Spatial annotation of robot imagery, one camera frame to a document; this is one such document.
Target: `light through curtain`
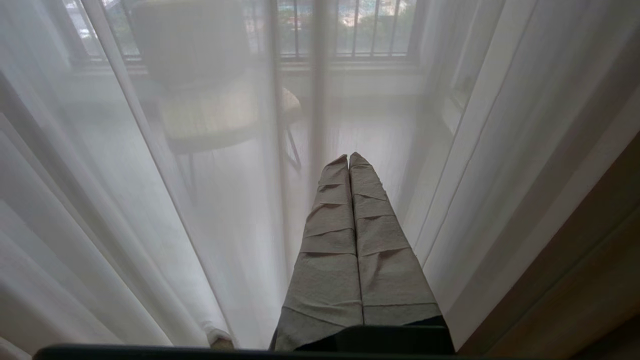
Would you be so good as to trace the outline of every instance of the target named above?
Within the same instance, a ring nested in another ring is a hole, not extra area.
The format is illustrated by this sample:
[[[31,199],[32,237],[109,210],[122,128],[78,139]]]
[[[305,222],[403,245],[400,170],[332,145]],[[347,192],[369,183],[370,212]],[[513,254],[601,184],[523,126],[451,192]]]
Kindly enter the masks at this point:
[[[459,347],[570,214],[545,223],[573,172],[577,205],[637,132],[639,10],[0,1],[2,349],[266,348],[320,170],[354,151]]]

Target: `sheer white curtain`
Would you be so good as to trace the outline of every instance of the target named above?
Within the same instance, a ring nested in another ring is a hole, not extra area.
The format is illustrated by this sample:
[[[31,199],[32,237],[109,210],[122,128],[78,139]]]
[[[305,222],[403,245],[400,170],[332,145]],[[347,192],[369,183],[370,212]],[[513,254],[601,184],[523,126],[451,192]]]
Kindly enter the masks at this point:
[[[633,1],[0,1],[0,343],[266,348],[376,168],[460,346],[638,132]]]

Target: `curtain fold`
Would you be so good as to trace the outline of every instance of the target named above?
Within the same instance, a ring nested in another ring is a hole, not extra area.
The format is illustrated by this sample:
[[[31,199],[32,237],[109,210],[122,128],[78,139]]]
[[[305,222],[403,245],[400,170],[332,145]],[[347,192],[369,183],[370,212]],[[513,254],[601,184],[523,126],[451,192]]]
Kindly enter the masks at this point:
[[[266,348],[354,151],[459,347],[637,132],[639,28],[633,1],[0,0],[0,354]]]

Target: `gray towel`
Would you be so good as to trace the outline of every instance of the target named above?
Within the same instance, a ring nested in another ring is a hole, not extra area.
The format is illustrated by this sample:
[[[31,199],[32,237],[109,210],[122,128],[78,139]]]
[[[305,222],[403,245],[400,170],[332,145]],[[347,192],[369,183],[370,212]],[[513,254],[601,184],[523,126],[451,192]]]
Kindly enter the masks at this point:
[[[294,350],[362,325],[347,156],[322,171],[276,329],[275,350]]]
[[[404,325],[441,315],[375,170],[349,159],[365,325]]]

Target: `window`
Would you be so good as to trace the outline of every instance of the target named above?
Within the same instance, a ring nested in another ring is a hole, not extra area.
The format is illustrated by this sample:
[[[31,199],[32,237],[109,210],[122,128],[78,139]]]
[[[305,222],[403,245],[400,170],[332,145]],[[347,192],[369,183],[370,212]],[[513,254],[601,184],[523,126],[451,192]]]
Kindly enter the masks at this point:
[[[72,59],[88,63],[106,61],[100,42],[80,0],[61,1]],[[125,62],[141,60],[131,31],[129,7],[138,0],[102,0]],[[305,61],[311,45],[311,0],[278,0],[278,36],[283,61]],[[411,55],[417,23],[416,0],[337,0],[334,2],[332,47],[340,60],[402,60]],[[245,28],[252,54],[265,50],[268,35],[265,3],[242,0]]]

